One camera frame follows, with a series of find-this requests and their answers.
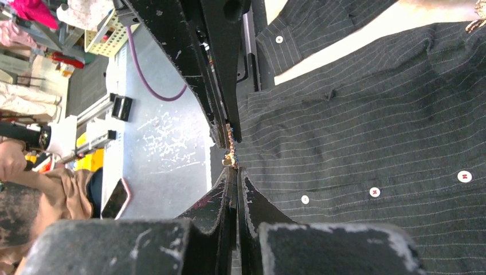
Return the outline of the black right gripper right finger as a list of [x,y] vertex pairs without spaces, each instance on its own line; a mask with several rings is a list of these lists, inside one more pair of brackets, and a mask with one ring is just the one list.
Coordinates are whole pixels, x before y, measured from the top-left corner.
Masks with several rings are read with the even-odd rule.
[[382,223],[297,223],[237,180],[242,274],[424,274],[414,241]]

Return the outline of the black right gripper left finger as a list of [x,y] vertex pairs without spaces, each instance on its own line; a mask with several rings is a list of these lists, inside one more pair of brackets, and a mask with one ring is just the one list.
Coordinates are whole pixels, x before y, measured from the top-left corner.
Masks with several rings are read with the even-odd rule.
[[175,219],[58,221],[34,243],[22,274],[230,274],[237,171]]

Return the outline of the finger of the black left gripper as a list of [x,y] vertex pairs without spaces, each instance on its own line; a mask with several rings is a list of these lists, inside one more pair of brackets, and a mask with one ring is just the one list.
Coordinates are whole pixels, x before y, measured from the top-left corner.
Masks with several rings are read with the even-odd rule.
[[201,46],[193,19],[199,19],[200,4],[196,1],[126,1],[137,19],[170,59],[185,80],[210,128],[210,135],[219,148],[228,148],[225,119],[206,51]]
[[226,121],[233,138],[242,140],[237,107],[238,55],[242,42],[242,18],[251,1],[182,1],[187,20],[201,42],[207,43]]

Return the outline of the black pinstriped button shirt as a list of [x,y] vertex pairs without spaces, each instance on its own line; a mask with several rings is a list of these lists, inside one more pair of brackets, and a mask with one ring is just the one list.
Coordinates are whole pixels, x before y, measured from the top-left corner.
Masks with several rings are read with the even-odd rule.
[[379,38],[238,107],[239,163],[292,219],[391,223],[429,274],[485,273],[485,23]]

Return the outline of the pink gold brooch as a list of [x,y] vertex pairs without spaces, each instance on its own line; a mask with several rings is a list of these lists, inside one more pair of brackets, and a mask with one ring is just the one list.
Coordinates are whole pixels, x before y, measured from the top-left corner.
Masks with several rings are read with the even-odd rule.
[[485,0],[477,0],[475,3],[475,13],[479,19],[473,20],[466,27],[466,33],[471,33],[474,30],[485,26]]

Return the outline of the person hand in background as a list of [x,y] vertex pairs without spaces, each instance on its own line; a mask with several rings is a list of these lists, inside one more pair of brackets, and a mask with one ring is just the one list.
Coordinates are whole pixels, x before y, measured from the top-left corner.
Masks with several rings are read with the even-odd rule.
[[1,180],[11,180],[24,171],[27,166],[24,152],[22,141],[7,139],[1,142]]

